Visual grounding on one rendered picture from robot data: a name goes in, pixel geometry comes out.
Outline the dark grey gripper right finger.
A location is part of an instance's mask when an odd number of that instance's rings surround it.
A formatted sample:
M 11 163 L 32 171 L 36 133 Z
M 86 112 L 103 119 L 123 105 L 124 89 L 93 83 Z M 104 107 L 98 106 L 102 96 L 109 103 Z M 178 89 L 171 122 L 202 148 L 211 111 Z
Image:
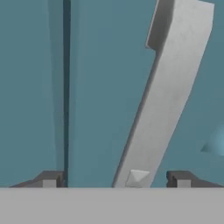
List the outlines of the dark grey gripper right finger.
M 166 173 L 167 187 L 176 188 L 224 188 L 224 185 L 219 185 L 213 182 L 200 179 L 190 171 L 168 171 Z

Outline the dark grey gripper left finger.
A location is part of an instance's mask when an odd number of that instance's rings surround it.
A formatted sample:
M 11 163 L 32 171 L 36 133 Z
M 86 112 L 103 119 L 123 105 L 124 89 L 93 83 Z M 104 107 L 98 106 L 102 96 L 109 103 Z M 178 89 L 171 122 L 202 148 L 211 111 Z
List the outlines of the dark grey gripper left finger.
M 43 187 L 57 188 L 64 187 L 63 171 L 42 171 L 36 178 L 16 184 L 15 187 Z

